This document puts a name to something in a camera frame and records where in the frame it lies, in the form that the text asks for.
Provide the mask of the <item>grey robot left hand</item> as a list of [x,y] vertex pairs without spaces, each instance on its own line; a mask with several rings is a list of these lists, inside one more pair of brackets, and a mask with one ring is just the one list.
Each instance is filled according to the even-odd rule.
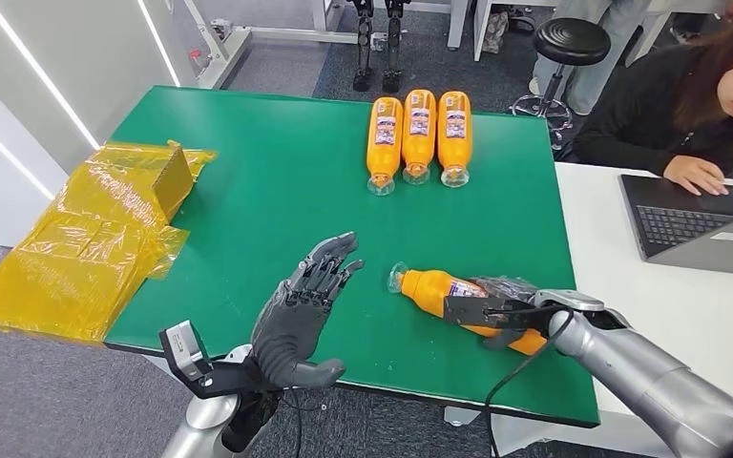
[[327,388],[346,372],[339,359],[310,361],[333,304],[362,260],[347,262],[358,247],[355,232],[320,241],[282,280],[254,325],[252,356],[278,388]]

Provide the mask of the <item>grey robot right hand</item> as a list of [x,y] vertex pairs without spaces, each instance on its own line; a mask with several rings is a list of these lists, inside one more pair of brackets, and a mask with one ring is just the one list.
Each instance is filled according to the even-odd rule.
[[[490,297],[531,302],[537,287],[520,278],[470,277],[469,281],[481,287]],[[502,329],[496,335],[485,338],[483,346],[488,350],[509,348],[532,356],[544,346],[546,339],[533,329]]]

